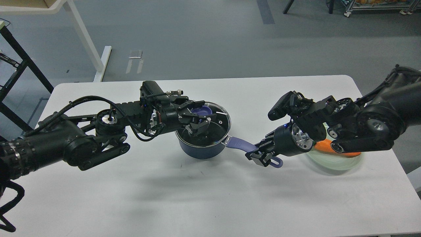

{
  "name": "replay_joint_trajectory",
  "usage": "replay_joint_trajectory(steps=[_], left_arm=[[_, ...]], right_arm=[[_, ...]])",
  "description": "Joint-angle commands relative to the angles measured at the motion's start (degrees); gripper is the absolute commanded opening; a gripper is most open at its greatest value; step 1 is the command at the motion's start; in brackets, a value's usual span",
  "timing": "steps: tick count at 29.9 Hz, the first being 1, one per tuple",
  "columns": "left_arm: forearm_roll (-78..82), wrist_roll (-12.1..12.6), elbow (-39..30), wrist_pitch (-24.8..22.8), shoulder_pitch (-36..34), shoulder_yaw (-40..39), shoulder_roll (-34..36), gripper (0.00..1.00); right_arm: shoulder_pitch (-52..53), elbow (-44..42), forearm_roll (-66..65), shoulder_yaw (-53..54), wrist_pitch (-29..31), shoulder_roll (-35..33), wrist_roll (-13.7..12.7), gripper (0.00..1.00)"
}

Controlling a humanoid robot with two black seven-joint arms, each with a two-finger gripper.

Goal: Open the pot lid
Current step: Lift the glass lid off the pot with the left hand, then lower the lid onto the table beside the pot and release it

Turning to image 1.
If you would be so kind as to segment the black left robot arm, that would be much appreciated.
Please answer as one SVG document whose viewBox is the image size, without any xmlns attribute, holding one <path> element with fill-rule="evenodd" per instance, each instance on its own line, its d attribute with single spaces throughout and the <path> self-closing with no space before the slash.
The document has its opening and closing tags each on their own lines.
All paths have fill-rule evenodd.
<svg viewBox="0 0 421 237">
<path fill-rule="evenodd" d="M 100 96 L 84 96 L 13 141 L 1 142 L 1 184 L 65 161 L 82 171 L 125 154 L 126 127 L 140 141 L 186 128 L 188 135 L 206 134 L 216 112 L 205 101 L 187 96 L 142 96 L 115 104 Z"/>
</svg>

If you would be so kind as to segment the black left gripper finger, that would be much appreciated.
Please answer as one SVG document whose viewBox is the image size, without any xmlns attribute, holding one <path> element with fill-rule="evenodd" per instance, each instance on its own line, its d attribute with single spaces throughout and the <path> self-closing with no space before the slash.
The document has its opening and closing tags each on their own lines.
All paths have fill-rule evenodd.
<svg viewBox="0 0 421 237">
<path fill-rule="evenodd" d="M 197 137 L 204 134 L 209 129 L 211 122 L 210 116 L 189 116 L 188 125 L 185 129 L 188 131 L 190 137 Z"/>
<path fill-rule="evenodd" d="M 215 119 L 217 114 L 205 103 L 203 100 L 187 100 L 178 105 L 178 119 Z"/>
</svg>

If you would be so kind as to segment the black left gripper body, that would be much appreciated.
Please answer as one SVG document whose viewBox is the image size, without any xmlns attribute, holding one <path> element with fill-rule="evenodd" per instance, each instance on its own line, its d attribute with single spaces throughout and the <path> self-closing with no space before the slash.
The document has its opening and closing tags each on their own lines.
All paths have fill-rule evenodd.
<svg viewBox="0 0 421 237">
<path fill-rule="evenodd" d="M 152 96 L 151 108 L 152 133 L 170 133 L 193 122 L 193 101 L 187 96 Z"/>
</svg>

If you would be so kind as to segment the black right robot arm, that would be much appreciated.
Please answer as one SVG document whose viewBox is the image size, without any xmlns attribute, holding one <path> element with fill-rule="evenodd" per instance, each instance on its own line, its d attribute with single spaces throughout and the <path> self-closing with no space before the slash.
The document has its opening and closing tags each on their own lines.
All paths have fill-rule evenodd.
<svg viewBox="0 0 421 237">
<path fill-rule="evenodd" d="M 272 165 L 275 156 L 309 152 L 327 135 L 334 153 L 390 150 L 409 126 L 420 125 L 420 71 L 396 65 L 370 93 L 352 100 L 328 96 L 315 102 L 289 91 L 268 113 L 270 120 L 285 116 L 286 123 L 265 136 L 246 153 L 257 165 Z"/>
</svg>

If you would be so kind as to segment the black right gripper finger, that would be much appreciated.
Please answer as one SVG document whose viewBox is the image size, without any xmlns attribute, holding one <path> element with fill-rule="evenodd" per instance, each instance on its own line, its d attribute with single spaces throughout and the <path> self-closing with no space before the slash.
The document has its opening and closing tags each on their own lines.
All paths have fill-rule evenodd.
<svg viewBox="0 0 421 237">
<path fill-rule="evenodd" d="M 267 167 L 271 165 L 274 168 L 280 167 L 280 158 L 275 156 L 272 152 L 261 152 L 259 150 L 252 150 L 245 154 L 248 160 L 253 161 L 255 164 Z"/>
<path fill-rule="evenodd" d="M 275 149 L 275 134 L 269 133 L 265 135 L 259 143 L 255 144 L 255 149 L 250 152 L 250 154 L 260 154 L 260 153 L 271 153 L 272 155 L 278 155 L 278 152 Z"/>
</svg>

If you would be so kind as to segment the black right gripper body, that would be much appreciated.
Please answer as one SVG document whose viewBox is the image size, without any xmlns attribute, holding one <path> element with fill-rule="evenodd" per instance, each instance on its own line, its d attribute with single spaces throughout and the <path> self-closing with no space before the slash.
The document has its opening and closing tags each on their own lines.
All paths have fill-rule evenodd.
<svg viewBox="0 0 421 237">
<path fill-rule="evenodd" d="M 294 122 L 279 126 L 265 135 L 269 141 L 269 151 L 274 156 L 295 156 L 309 152 L 314 147 L 314 141 L 301 131 Z"/>
</svg>

